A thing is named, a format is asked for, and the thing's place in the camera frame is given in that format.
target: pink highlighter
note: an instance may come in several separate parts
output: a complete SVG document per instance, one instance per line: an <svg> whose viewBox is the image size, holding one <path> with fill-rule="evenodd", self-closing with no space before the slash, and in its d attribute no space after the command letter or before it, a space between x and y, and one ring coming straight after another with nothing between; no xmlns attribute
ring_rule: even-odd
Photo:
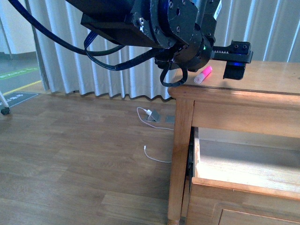
<svg viewBox="0 0 300 225"><path fill-rule="evenodd" d="M202 83L202 81L212 72L212 67L206 67L198 76L195 77L194 82L197 84Z"/></svg>

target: green floor marking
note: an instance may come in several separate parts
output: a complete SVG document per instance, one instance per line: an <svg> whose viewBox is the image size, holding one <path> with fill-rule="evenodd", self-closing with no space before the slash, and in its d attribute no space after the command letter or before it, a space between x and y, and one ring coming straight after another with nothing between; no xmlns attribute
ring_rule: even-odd
<svg viewBox="0 0 300 225"><path fill-rule="evenodd" d="M31 73L31 72L37 71L37 70L38 70L38 67L29 67L29 68L25 68L25 69L19 69L17 71L13 71L13 72L8 72L8 73L0 74L0 81L8 79L8 78L11 78L11 77L15 77L15 76L19 76L19 75Z"/></svg>

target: tabletop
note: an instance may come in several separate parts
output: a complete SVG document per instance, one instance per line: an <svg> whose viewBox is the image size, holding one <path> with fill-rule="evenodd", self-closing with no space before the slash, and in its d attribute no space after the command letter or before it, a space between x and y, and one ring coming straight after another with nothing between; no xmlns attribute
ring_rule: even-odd
<svg viewBox="0 0 300 225"><path fill-rule="evenodd" d="M212 67L212 73L201 84L194 83L194 77L207 66ZM195 73L189 72L185 85L300 95L300 63L252 61L239 81L223 79L224 61L210 60L205 67ZM179 80L181 76L182 71L178 70L173 80Z"/></svg>

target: charger plug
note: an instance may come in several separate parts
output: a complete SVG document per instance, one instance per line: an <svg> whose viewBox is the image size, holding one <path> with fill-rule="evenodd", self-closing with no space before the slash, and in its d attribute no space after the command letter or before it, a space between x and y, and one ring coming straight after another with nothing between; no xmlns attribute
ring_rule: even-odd
<svg viewBox="0 0 300 225"><path fill-rule="evenodd" d="M152 111L148 109L148 110L146 111L146 114L147 114L148 116L151 116Z"/></svg>

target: metal stand leg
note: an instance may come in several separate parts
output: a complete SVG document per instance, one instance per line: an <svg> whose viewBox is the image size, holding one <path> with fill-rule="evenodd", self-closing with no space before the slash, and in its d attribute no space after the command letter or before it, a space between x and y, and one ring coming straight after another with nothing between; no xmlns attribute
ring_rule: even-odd
<svg viewBox="0 0 300 225"><path fill-rule="evenodd" d="M1 91L0 91L0 100L1 100L1 102L3 103L3 105L4 105L4 107L5 107L4 109L1 110L1 113L2 113L3 115L9 114L9 113L10 113L10 110L9 110L8 102L7 102L6 99L4 98L4 96L3 96L3 94L2 94Z"/></svg>

